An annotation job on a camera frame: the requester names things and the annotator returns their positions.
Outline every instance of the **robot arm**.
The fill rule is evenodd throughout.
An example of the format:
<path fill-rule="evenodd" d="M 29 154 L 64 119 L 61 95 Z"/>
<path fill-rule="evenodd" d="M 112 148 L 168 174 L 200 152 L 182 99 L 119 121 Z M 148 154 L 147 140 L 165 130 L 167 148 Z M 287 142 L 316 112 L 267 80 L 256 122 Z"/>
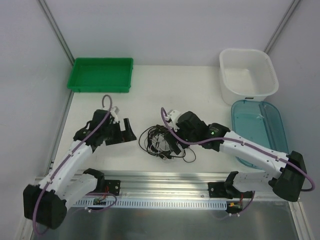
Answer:
<path fill-rule="evenodd" d="M 206 125 L 191 111 L 181 114 L 177 110 L 171 110 L 162 117 L 166 125 L 166 122 L 173 125 L 173 130 L 171 129 L 173 134 L 168 134 L 165 138 L 176 154 L 179 153 L 177 138 L 178 144 L 183 149 L 189 145 L 199 144 L 205 149 L 240 157 L 264 170 L 255 173 L 231 172 L 222 185 L 223 189 L 219 189 L 221 197 L 232 199 L 239 193 L 265 192 L 272 189 L 276 195 L 287 201 L 298 200 L 305 177 L 290 163 L 306 173 L 304 159 L 300 153 L 293 151 L 288 155 L 260 146 L 218 123 Z"/>
<path fill-rule="evenodd" d="M 75 133 L 73 142 L 63 158 L 65 161 L 63 167 L 59 164 L 38 185 L 29 184 L 24 189 L 23 207 L 27 219 L 33 219 L 36 202 L 42 192 L 37 207 L 36 222 L 56 229 L 63 222 L 67 211 L 84 195 L 89 192 L 105 191 L 105 176 L 94 169 L 87 169 L 77 181 L 72 184 L 70 182 L 81 165 L 103 142 L 107 146 L 137 140 L 128 118 L 123 120 L 125 130 L 121 131 L 118 112 L 117 107 L 112 107 L 109 116 L 101 124 L 108 111 L 96 110 L 92 120 Z"/>

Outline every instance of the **plastic container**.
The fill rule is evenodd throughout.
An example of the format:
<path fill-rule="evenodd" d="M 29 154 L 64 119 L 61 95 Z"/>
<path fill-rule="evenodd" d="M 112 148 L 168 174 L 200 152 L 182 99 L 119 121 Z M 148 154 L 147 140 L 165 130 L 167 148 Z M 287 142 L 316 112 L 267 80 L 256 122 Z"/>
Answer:
<path fill-rule="evenodd" d="M 128 93 L 132 58 L 77 58 L 67 84 L 74 92 Z"/>
<path fill-rule="evenodd" d="M 263 147 L 289 153 L 283 123 L 278 109 L 265 101 L 240 100 L 231 108 L 232 129 L 241 137 Z M 257 166 L 238 158 L 247 167 Z"/>
<path fill-rule="evenodd" d="M 225 49 L 220 53 L 220 88 L 223 100 L 263 101 L 278 91 L 279 83 L 270 57 L 254 49 Z"/>

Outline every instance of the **white table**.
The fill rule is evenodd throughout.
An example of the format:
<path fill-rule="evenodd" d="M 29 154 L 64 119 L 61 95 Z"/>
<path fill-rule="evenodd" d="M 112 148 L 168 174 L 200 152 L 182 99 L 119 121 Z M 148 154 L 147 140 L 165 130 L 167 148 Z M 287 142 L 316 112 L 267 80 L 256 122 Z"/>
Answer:
<path fill-rule="evenodd" d="M 135 65 L 129 93 L 111 93 L 118 116 L 129 118 L 137 138 L 150 126 L 162 124 L 160 108 L 192 111 L 206 124 L 220 123 L 231 128 L 231 106 L 221 97 L 219 68 L 209 66 L 141 66 Z M 75 93 L 67 116 L 54 165 L 70 147 L 77 130 L 92 119 L 101 108 L 104 93 Z M 104 171 L 140 171 L 158 173 L 230 173 L 254 172 L 234 156 L 200 146 L 191 146 L 196 161 L 185 163 L 181 158 L 162 160 L 143 152 L 137 141 L 97 148 L 82 169 Z M 187 151 L 187 160 L 193 158 Z"/>

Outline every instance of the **gray floor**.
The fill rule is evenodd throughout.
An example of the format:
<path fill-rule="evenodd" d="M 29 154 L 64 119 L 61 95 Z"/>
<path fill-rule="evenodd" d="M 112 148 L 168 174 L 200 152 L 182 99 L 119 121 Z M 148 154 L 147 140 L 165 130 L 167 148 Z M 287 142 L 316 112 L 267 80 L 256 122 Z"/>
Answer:
<path fill-rule="evenodd" d="M 224 211 L 111 208 L 72 214 L 33 240 L 297 240 L 286 202 L 254 202 L 240 217 Z"/>

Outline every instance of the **perforated metal strip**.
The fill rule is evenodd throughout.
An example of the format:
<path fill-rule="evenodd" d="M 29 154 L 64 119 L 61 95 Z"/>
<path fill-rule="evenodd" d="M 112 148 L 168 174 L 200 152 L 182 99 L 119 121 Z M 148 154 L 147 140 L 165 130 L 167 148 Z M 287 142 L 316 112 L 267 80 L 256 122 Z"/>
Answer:
<path fill-rule="evenodd" d="M 113 203 L 113 200 L 102 201 L 105 205 L 94 205 L 94 197 L 84 197 L 77 201 L 73 207 L 103 208 Z M 226 210 L 227 202 L 223 200 L 171 200 L 171 199 L 132 199 L 121 198 L 113 208 L 134 209 L 203 209 Z"/>

